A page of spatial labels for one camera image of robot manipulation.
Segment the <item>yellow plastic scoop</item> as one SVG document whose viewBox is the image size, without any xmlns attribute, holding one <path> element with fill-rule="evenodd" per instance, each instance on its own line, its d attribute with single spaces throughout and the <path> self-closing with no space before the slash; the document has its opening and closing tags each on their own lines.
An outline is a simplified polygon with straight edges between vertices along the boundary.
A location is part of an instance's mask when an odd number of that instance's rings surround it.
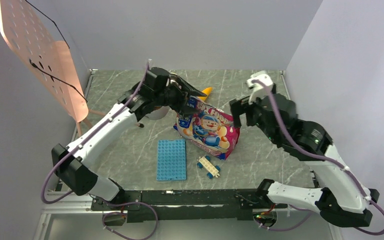
<svg viewBox="0 0 384 240">
<path fill-rule="evenodd" d="M 198 98 L 205 102 L 207 100 L 207 98 L 209 97 L 209 95 L 212 93 L 212 91 L 213 91 L 212 87 L 207 87 L 201 91 L 203 94 L 205 94 L 205 96 L 199 96 Z"/>
</svg>

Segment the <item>pink pet food bag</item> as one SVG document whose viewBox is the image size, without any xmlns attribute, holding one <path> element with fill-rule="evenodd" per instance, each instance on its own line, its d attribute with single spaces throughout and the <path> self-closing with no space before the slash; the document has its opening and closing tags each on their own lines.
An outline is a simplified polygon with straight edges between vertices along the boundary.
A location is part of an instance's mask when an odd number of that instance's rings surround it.
<svg viewBox="0 0 384 240">
<path fill-rule="evenodd" d="M 198 148 L 225 161 L 240 137 L 240 128 L 234 127 L 233 116 L 194 96 L 187 105 L 197 110 L 191 123 L 179 123 L 177 115 L 173 128 Z"/>
</svg>

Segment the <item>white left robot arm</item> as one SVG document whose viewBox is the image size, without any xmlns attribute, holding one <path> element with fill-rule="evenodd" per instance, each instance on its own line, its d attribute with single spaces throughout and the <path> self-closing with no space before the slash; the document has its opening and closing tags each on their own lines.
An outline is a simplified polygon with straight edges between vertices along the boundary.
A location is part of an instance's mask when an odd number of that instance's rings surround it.
<svg viewBox="0 0 384 240">
<path fill-rule="evenodd" d="M 188 105 L 192 97 L 205 94 L 175 73 L 147 67 L 142 80 L 126 91 L 97 124 L 68 145 L 53 147 L 53 173 L 76 195 L 92 195 L 109 209 L 119 209 L 126 201 L 125 190 L 114 180 L 92 171 L 98 156 L 125 130 L 163 107 L 182 117 L 197 113 Z"/>
</svg>

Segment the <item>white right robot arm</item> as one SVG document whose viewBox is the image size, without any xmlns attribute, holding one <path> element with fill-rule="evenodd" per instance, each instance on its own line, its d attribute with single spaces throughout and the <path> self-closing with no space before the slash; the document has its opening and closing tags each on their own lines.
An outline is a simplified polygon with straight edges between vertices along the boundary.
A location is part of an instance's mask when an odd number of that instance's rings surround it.
<svg viewBox="0 0 384 240">
<path fill-rule="evenodd" d="M 234 99 L 229 105 L 236 127 L 245 115 L 248 126 L 258 127 L 276 147 L 308 165 L 322 182 L 319 188 L 303 188 L 264 179 L 255 192 L 260 207 L 291 205 L 317 213 L 341 228 L 370 225 L 373 214 L 369 206 L 378 201 L 379 192 L 357 180 L 320 124 L 299 119 L 293 101 L 276 93 Z"/>
</svg>

